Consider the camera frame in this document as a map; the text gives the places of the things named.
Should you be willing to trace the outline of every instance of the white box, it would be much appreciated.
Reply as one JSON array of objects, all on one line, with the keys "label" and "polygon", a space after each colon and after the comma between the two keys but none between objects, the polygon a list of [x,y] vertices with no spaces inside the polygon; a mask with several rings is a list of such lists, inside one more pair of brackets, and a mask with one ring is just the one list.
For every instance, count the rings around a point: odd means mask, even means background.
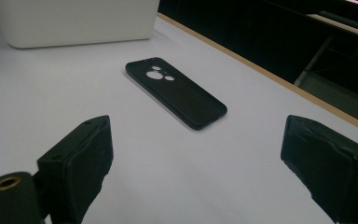
[{"label": "white box", "polygon": [[149,38],[159,0],[0,0],[0,32],[15,48]]}]

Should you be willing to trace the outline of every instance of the phone case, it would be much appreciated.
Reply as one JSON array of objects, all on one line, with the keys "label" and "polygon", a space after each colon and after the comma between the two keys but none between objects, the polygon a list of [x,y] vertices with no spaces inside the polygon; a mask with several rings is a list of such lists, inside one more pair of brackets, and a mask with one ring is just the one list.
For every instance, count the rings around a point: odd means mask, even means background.
[{"label": "phone case", "polygon": [[194,130],[201,130],[227,113],[224,104],[160,58],[127,63],[130,77]]}]

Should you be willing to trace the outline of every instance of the white table surface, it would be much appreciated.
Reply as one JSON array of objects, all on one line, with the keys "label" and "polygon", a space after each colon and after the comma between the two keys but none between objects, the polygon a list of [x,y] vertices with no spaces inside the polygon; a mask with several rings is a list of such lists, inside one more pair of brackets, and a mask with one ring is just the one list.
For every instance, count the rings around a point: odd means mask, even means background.
[{"label": "white table surface", "polygon": [[[191,131],[127,77],[161,57],[228,108]],[[0,35],[0,175],[82,121],[111,118],[115,158],[83,223],[333,223],[280,159],[290,114],[358,142],[358,128],[159,18],[149,40],[13,49]]]}]

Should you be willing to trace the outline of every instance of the brown edge trim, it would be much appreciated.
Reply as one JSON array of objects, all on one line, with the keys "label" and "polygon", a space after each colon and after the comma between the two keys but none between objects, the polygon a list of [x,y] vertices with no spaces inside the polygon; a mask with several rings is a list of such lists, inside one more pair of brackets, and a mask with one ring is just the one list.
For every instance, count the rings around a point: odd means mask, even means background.
[{"label": "brown edge trim", "polygon": [[275,81],[275,82],[279,83],[280,85],[284,86],[286,89],[289,89],[290,91],[295,92],[296,94],[298,94],[298,95],[302,96],[303,98],[311,101],[312,103],[320,106],[321,108],[329,111],[330,113],[338,116],[339,118],[344,119],[347,122],[349,122],[350,124],[358,127],[358,119],[346,114],[345,112],[337,109],[336,107],[333,107],[332,105],[326,103],[325,101],[323,101],[323,100],[321,100],[321,99],[319,99],[319,98],[307,93],[306,91],[301,90],[299,87],[291,84],[290,82],[287,82],[287,81],[281,79],[280,77],[275,76],[274,74],[272,74],[269,71],[267,71],[266,69],[256,65],[255,63],[251,63],[250,61],[246,60],[245,58],[242,58],[239,54],[236,54],[233,51],[231,51],[229,49],[226,49],[225,47],[213,42],[211,39],[209,39],[209,38],[207,38],[207,37],[205,37],[203,35],[200,35],[199,33],[197,33],[195,31],[185,27],[183,24],[181,24],[181,23],[179,23],[177,21],[174,21],[173,19],[171,19],[171,18],[169,18],[169,17],[167,17],[167,16],[165,16],[165,15],[163,15],[161,13],[158,13],[157,16],[160,19],[162,19],[162,20],[164,20],[164,21],[176,26],[177,28],[185,31],[186,33],[188,33],[190,35],[193,35],[197,39],[202,40],[203,42],[205,42],[208,45],[214,47],[215,49],[218,49],[218,50],[224,52],[225,54],[227,54],[228,56],[234,58],[235,60],[246,64],[247,66],[253,68],[255,71],[261,73],[262,75],[268,77],[269,79],[272,79],[273,81]]}]

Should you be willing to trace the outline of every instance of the phone case camera cutout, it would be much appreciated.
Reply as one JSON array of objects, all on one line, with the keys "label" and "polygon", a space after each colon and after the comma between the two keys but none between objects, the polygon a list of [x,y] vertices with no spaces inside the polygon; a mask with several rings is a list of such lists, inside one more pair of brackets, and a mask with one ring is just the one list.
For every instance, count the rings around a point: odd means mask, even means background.
[{"label": "phone case camera cutout", "polygon": [[126,64],[126,71],[183,123],[201,130],[223,117],[226,106],[160,58]]}]

